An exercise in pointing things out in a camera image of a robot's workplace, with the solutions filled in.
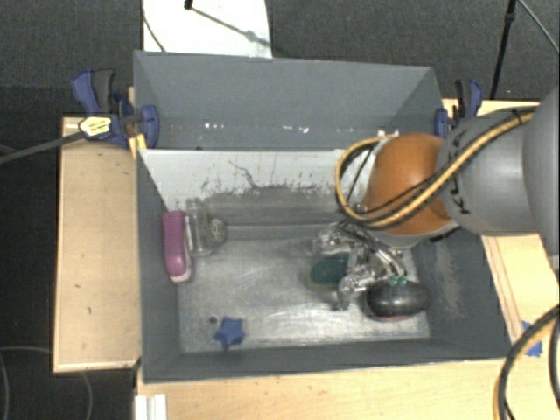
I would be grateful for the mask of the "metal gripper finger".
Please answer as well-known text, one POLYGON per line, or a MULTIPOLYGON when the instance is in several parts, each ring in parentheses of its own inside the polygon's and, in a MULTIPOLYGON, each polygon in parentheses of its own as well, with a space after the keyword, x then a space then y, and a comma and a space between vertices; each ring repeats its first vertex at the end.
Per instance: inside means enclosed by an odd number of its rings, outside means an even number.
POLYGON ((312 251, 314 253, 349 253, 348 239, 338 231, 321 230, 313 238, 312 251))
POLYGON ((336 300, 333 308, 336 311, 348 310, 350 304, 374 284, 375 280, 371 276, 350 275, 343 277, 336 290, 336 300))

